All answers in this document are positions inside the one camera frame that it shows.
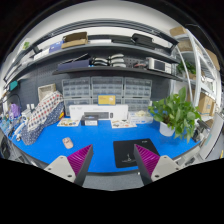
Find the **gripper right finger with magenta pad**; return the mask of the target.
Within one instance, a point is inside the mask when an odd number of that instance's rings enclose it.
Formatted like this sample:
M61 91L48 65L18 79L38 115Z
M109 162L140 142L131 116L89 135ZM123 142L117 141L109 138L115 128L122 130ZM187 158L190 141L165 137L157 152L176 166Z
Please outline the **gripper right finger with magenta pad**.
M144 185L157 181L181 169L169 156L159 156L137 144L134 145L134 157Z

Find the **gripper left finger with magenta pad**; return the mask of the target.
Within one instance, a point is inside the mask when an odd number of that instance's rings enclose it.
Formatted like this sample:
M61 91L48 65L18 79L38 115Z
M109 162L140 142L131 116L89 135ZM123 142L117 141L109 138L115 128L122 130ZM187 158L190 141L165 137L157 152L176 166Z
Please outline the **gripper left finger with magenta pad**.
M73 154L57 157L50 163L45 171L57 175L76 185L82 186L93 156L93 145L90 144Z

